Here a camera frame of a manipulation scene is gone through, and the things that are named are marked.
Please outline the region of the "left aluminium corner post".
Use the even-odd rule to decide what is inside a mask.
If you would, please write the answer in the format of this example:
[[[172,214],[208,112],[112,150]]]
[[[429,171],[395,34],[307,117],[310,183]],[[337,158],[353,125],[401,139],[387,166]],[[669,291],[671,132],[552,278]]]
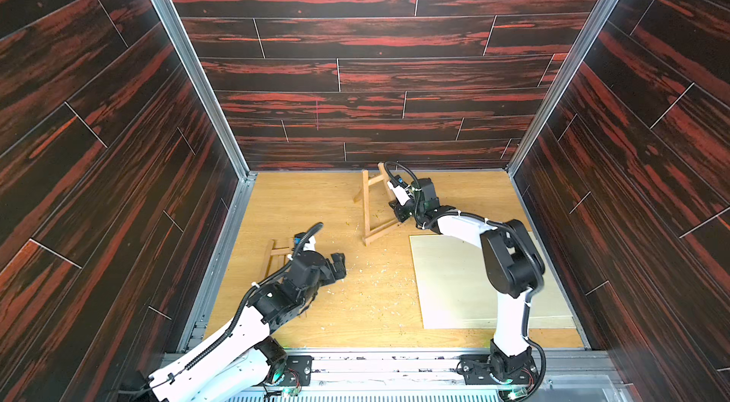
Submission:
[[[173,48],[181,60],[184,71],[197,93],[203,109],[216,131],[222,146],[232,163],[234,171],[241,181],[254,181],[256,175],[251,175],[250,168],[241,153],[230,124],[226,120],[224,111],[214,93],[199,57],[193,48],[186,29],[172,0],[150,0],[157,13],[163,29],[171,40]]]

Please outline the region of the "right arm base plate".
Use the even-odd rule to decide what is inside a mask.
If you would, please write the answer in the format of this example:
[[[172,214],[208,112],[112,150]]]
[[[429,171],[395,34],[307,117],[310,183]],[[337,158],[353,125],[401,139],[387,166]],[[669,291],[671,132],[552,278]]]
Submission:
[[[461,356],[456,373],[467,385],[533,386],[540,375],[530,352],[518,356],[495,354],[465,354]]]

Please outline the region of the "aluminium corner post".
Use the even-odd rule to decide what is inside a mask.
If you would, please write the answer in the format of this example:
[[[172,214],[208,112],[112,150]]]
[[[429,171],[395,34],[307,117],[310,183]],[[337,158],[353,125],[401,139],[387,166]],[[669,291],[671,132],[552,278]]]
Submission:
[[[241,153],[230,124],[226,120],[224,111],[214,93],[199,57],[193,48],[186,29],[172,0],[150,0],[157,13],[163,29],[171,40],[173,48],[181,60],[184,71],[197,93],[203,109],[216,131],[222,146],[232,163],[234,171],[241,181],[254,181],[256,175],[251,175],[250,168]]]
[[[587,18],[584,28],[579,33],[573,47],[568,52],[568,56],[562,67],[558,71],[553,83],[547,91],[545,100],[541,104],[532,123],[528,127],[522,145],[517,149],[513,158],[507,165],[507,173],[513,179],[518,173],[521,164],[530,153],[532,145],[535,144],[543,127],[547,124],[549,117],[557,107],[565,91],[568,89],[572,78],[576,74],[580,65],[585,60],[592,45],[599,36],[602,28],[608,21],[610,14],[616,8],[620,0],[597,0],[593,10]]]

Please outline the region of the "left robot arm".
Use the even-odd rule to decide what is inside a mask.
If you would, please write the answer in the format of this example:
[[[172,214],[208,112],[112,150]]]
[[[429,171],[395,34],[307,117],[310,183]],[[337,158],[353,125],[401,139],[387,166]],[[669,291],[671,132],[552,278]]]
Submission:
[[[232,320],[211,337],[148,375],[142,388],[115,394],[122,401],[222,401],[277,381],[288,356],[273,333],[306,311],[319,288],[346,275],[342,253],[295,250],[281,269],[252,285]]]

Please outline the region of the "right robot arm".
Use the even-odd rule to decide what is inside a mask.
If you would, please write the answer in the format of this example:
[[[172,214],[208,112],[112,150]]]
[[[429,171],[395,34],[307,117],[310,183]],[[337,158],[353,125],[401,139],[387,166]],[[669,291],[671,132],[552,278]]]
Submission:
[[[523,385],[509,400],[532,396],[544,381],[547,358],[543,348],[528,337],[532,298],[545,287],[546,265],[522,221],[491,221],[442,205],[429,179],[406,183],[390,175],[389,202],[398,221],[414,219],[416,227],[459,238],[481,251],[487,278],[497,292],[497,325],[485,361],[463,360],[458,371],[487,373],[500,384]]]

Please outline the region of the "wooden easel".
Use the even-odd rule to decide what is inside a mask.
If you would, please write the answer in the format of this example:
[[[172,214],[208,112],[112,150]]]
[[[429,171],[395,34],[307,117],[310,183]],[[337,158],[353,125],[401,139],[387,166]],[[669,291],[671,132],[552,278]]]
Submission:
[[[378,164],[376,174],[362,170],[361,177],[361,189],[355,195],[354,202],[360,202],[362,205],[362,241],[368,246],[399,229],[401,223],[393,217],[392,211],[387,207],[388,202],[395,200],[395,195],[388,186],[390,178],[384,163]]]
[[[288,240],[270,240],[264,249],[264,260],[262,269],[260,269],[261,280],[272,275],[287,263],[287,258],[292,253],[293,246],[292,238]]]

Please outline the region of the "white canvas board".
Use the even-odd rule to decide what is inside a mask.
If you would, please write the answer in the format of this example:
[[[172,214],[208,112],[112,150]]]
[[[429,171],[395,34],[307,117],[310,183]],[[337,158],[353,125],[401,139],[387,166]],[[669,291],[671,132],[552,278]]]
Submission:
[[[498,293],[489,282],[480,250],[437,235],[410,236],[422,319],[499,318]],[[532,301],[530,316],[572,316],[568,303],[547,268],[545,288]]]
[[[498,318],[456,319],[424,318],[425,329],[495,329]],[[528,328],[532,329],[574,329],[573,316],[530,316]]]

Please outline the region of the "aluminium front rail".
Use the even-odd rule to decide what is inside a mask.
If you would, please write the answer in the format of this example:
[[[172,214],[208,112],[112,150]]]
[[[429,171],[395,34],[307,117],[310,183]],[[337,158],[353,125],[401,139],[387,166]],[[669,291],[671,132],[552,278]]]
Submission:
[[[232,401],[505,401],[532,382],[500,385],[471,366],[480,349],[293,349],[278,385],[237,390]],[[608,354],[549,349],[534,401],[633,401]]]

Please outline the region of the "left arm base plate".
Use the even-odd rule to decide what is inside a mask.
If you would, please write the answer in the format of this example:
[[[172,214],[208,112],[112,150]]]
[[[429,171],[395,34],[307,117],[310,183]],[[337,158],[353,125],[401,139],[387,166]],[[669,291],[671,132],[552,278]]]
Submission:
[[[306,354],[287,356],[285,361],[278,362],[272,367],[262,385],[289,388],[309,386],[313,361],[313,356]]]

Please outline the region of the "right aluminium corner post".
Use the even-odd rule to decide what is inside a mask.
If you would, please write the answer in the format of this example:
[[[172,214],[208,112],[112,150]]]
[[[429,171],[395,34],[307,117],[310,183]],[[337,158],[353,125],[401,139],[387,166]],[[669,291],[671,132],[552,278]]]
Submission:
[[[602,28],[608,21],[610,14],[616,8],[620,0],[597,0],[593,10],[587,18],[584,28],[579,33],[573,47],[568,52],[568,56],[562,67],[558,71],[553,83],[547,91],[545,100],[541,104],[532,123],[528,127],[522,145],[517,149],[513,158],[507,165],[507,173],[513,179],[518,173],[521,164],[530,153],[532,145],[535,144],[543,127],[547,124],[549,117],[557,107],[565,91],[568,89],[572,78],[576,74],[580,65],[585,60],[592,45],[599,36]]]

